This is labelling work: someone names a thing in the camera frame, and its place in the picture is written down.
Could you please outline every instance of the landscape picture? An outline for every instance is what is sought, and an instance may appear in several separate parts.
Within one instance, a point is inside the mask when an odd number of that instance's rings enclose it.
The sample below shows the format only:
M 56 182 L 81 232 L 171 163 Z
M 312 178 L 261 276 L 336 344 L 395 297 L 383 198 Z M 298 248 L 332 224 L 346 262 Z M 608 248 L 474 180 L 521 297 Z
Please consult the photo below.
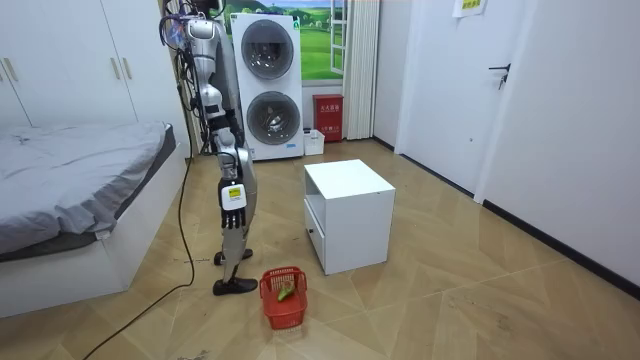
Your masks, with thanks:
M 342 2 L 336 1 L 336 19 L 342 18 Z M 227 33 L 231 34 L 232 13 L 279 13 L 297 16 L 300 21 L 302 80 L 342 79 L 331 71 L 331 3 L 325 0 L 271 1 L 227 0 L 224 10 Z M 335 44 L 342 44 L 342 26 L 335 28 Z M 334 64 L 342 68 L 342 55 L 336 51 Z

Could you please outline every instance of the cabinet handle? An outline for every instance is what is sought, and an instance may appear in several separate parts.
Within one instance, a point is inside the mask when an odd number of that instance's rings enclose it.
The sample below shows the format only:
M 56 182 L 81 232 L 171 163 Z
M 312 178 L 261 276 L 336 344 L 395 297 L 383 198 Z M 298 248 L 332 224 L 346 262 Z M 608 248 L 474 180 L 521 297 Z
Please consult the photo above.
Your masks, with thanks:
M 113 66 L 113 72 L 116 73 L 116 79 L 120 80 L 120 72 L 118 71 L 118 65 L 116 65 L 116 59 L 111 58 L 111 66 Z
M 13 78 L 13 81 L 18 81 L 18 76 L 16 76 L 16 72 L 13 70 L 13 65 L 11 65 L 11 60 L 4 58 L 4 63 L 7 65 L 7 70 L 9 70 L 9 74 Z
M 131 69 L 129 69 L 129 62 L 127 61 L 127 58 L 122 58 L 122 62 L 124 63 L 124 70 L 127 72 L 127 77 L 129 77 L 129 79 L 133 79 L 133 76 L 131 76 Z

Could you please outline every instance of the white nightstand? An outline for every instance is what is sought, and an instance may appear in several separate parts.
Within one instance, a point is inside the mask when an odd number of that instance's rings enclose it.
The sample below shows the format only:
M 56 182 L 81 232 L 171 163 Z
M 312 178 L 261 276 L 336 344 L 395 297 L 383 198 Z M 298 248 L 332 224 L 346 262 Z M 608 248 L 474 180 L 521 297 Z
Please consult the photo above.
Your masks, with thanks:
M 307 232 L 325 274 L 386 261 L 396 189 L 360 160 L 304 170 Z

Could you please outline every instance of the window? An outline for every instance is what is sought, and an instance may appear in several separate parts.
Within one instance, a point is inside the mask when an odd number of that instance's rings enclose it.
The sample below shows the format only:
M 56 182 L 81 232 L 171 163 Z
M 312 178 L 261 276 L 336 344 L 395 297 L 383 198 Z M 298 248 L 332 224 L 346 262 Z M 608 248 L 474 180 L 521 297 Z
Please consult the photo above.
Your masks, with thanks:
M 331 0 L 331 72 L 344 74 L 344 55 L 347 46 L 347 1 Z

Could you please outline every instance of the wooden floor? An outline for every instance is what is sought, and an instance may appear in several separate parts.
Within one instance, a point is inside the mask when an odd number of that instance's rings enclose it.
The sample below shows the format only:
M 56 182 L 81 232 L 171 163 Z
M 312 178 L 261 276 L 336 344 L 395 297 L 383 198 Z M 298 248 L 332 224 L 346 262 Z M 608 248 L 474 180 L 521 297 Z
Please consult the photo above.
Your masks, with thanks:
M 302 211 L 305 163 L 362 159 L 397 188 L 389 260 L 325 277 Z M 308 275 L 304 325 L 274 333 L 258 292 L 214 297 L 221 269 L 214 158 L 192 168 L 184 213 L 194 286 L 162 302 L 92 359 L 640 359 L 640 303 L 372 141 L 256 164 L 258 211 L 239 275 Z M 167 215 L 132 288 L 0 319 L 0 359 L 79 360 L 189 279 Z

